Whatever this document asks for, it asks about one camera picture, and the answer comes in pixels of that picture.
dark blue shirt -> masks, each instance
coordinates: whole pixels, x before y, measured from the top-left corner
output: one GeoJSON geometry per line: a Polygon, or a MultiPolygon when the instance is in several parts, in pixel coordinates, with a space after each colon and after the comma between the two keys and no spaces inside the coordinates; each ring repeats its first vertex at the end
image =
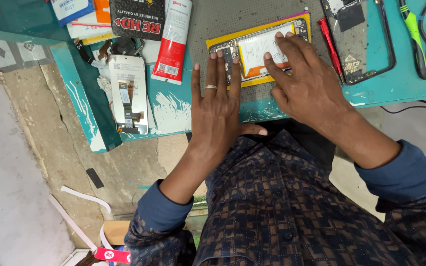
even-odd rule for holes
{"type": "Polygon", "coordinates": [[[318,161],[282,131],[266,146],[240,137],[206,179],[208,218],[198,250],[158,180],[124,239],[131,265],[426,265],[426,157],[402,150],[376,169],[356,166],[379,196],[382,223],[346,200],[318,161]]]}

green pliers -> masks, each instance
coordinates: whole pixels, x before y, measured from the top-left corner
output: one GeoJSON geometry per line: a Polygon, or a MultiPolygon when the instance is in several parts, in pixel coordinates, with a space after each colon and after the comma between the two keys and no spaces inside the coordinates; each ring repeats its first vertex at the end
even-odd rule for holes
{"type": "Polygon", "coordinates": [[[426,59],[423,53],[422,42],[420,40],[420,33],[418,32],[417,17],[412,13],[405,3],[405,0],[399,0],[400,12],[407,25],[410,37],[412,38],[412,49],[414,51],[415,67],[418,76],[426,80],[426,59]]]}

shirt cuff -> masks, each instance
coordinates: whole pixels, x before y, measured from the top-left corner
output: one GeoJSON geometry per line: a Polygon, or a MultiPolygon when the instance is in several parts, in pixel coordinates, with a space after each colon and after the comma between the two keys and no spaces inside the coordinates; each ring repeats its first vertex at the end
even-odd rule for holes
{"type": "Polygon", "coordinates": [[[369,191],[392,202],[408,202],[426,196],[426,156],[417,146],[398,141],[400,154],[390,163],[375,168],[355,168],[369,191]]]}
{"type": "Polygon", "coordinates": [[[193,206],[193,197],[186,205],[172,202],[159,190],[159,179],[147,190],[137,203],[139,218],[144,220],[147,228],[165,232],[180,226],[193,206]]]}

shirt button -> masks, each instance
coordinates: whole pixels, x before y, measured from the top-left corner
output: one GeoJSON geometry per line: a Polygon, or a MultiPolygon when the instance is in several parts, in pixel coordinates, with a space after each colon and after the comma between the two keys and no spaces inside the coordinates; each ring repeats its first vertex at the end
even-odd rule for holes
{"type": "Polygon", "coordinates": [[[292,240],[292,239],[293,239],[293,233],[285,233],[285,234],[284,234],[284,238],[285,238],[287,241],[292,240]]]}

blue packet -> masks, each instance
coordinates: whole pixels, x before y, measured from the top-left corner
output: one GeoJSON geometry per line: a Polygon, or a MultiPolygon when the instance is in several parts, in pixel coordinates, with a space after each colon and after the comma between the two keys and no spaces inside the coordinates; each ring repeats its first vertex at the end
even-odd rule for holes
{"type": "Polygon", "coordinates": [[[92,0],[51,0],[51,2],[60,27],[95,12],[92,0]]]}

